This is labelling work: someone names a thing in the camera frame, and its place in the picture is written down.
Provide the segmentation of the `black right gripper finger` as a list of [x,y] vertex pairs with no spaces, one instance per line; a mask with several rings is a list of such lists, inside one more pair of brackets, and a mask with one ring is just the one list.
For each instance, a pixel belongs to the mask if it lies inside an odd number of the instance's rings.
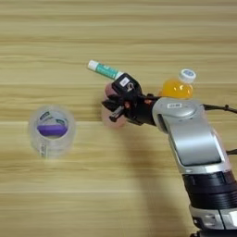
[[124,106],[124,100],[121,95],[111,94],[102,102],[102,105],[108,110],[116,110]]
[[126,118],[124,116],[124,107],[119,106],[115,111],[111,113],[111,115],[109,116],[109,119],[112,122],[125,121]]

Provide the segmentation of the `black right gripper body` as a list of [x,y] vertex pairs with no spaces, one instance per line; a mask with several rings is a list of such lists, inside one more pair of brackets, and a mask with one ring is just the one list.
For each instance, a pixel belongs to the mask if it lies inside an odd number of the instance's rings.
[[123,96],[123,115],[128,122],[136,125],[155,125],[152,109],[156,102],[153,94],[129,93]]

